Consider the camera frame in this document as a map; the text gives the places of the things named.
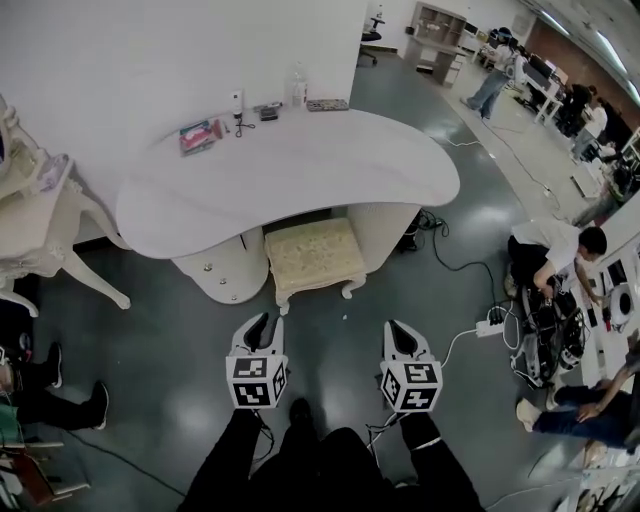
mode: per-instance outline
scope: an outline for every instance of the black shoe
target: black shoe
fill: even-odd
[[[291,409],[289,409],[289,421],[291,421],[292,425],[301,421],[308,421],[309,423],[312,423],[313,418],[311,417],[311,407],[309,406],[309,402],[304,398],[297,398],[291,404]]]
[[[46,365],[51,371],[51,385],[58,389],[62,386],[62,347],[60,343],[52,343],[49,347]]]
[[[107,426],[107,410],[109,409],[109,392],[104,383],[98,381],[93,385],[93,392],[89,399],[91,408],[95,411],[96,425],[94,430],[102,430]]]

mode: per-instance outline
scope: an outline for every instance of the office chair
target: office chair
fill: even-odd
[[[384,21],[379,20],[377,18],[371,18],[371,21],[373,21],[373,28],[371,29],[371,32],[362,33],[361,41],[363,43],[371,43],[373,41],[380,41],[380,39],[382,39],[382,36],[378,33],[377,28],[378,28],[378,24],[380,23],[384,25],[385,24]],[[360,45],[360,53],[358,54],[358,58],[360,58],[360,55],[364,55],[365,57],[369,57],[370,59],[372,59],[374,66],[378,64],[378,59],[376,58],[376,56],[367,52],[363,45]]]

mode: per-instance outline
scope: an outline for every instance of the black hair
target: black hair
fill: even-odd
[[[607,252],[607,236],[600,228],[587,228],[580,233],[579,243],[591,254],[602,256]]]

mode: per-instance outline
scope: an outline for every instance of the upholstered stool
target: upholstered stool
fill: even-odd
[[[348,219],[330,219],[269,233],[265,251],[276,283],[280,314],[289,312],[289,297],[303,290],[350,281],[342,296],[367,280],[364,261]]]

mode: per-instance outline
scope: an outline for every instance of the plastic bottle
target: plastic bottle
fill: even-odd
[[[290,90],[291,106],[293,108],[304,108],[307,105],[307,73],[300,61],[293,66]]]

